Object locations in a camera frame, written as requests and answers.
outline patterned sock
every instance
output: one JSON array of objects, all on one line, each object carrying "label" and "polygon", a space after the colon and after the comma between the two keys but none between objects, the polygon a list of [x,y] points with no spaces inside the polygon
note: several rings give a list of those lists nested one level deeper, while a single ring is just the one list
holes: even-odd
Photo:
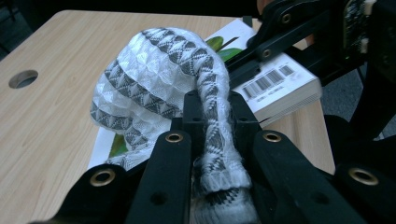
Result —
[{"label": "patterned sock", "polygon": [[252,223],[250,178],[233,145],[229,76],[197,34],[153,28],[134,36],[101,75],[92,97],[95,124],[123,134],[128,152],[107,163],[129,170],[149,158],[155,141],[183,116],[184,94],[197,89],[205,115],[204,155],[194,162],[191,222]]}]

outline table surface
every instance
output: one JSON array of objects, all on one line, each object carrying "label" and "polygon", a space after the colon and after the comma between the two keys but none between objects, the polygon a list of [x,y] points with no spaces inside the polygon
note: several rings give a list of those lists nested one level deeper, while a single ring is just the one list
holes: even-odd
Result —
[{"label": "table surface", "polygon": [[[134,35],[178,26],[206,38],[234,19],[67,10],[12,51],[0,62],[0,222],[44,220],[58,211],[92,154],[96,81]],[[37,71],[37,79],[10,88],[26,70]],[[319,101],[267,129],[284,133],[316,167],[334,171]]]}]

